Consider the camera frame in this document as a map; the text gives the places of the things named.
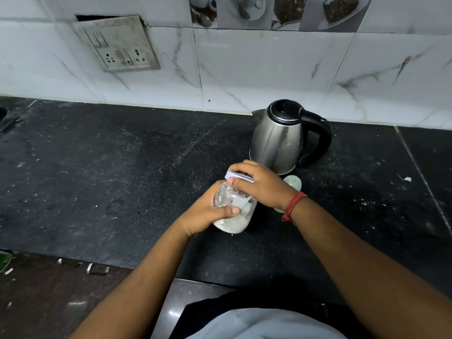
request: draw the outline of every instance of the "hand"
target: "hand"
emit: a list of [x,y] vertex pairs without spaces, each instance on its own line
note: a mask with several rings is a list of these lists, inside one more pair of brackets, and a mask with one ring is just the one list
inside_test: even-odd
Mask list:
[[189,237],[204,231],[210,224],[219,219],[227,219],[240,213],[239,207],[214,207],[213,198],[220,184],[217,181],[199,199],[195,201],[175,222],[181,226]]
[[297,191],[284,182],[266,166],[245,159],[243,163],[233,164],[230,171],[244,172],[253,177],[254,183],[237,177],[230,177],[227,183],[236,189],[255,197],[260,203],[272,208],[285,210]]

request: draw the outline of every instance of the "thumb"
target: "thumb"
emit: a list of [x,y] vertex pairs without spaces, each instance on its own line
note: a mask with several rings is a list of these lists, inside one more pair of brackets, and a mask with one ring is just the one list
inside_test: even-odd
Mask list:
[[226,182],[227,184],[233,186],[235,189],[239,189],[242,192],[253,196],[254,185],[251,182],[245,181],[242,178],[235,177],[229,177]]
[[216,207],[212,209],[212,222],[220,219],[228,219],[233,216],[240,214],[239,207],[232,206],[224,206],[224,207]]

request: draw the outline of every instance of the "kettle lid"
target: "kettle lid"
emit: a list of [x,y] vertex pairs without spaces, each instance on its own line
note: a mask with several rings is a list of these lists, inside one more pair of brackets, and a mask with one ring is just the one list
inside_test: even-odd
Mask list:
[[281,125],[298,125],[302,122],[301,115],[304,112],[301,104],[292,100],[278,100],[272,102],[267,108],[270,119]]

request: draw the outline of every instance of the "kettle spout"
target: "kettle spout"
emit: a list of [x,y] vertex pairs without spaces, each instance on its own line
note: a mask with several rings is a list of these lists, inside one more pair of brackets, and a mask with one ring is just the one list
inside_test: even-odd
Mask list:
[[260,124],[263,119],[263,115],[265,114],[265,109],[258,109],[256,111],[252,111],[251,113],[253,114],[254,121]]

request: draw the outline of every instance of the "red thread bracelet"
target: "red thread bracelet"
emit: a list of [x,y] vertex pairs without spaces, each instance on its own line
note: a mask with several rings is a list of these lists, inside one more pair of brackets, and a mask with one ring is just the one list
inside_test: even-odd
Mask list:
[[290,213],[292,212],[292,210],[295,208],[295,206],[297,205],[297,203],[304,197],[307,197],[307,195],[303,192],[297,192],[295,194],[295,196],[293,197],[293,199],[291,200],[291,202],[289,202],[289,204],[287,205],[286,208],[286,212],[284,213],[284,215],[282,216],[282,221],[291,221],[293,223],[293,220],[290,217]]

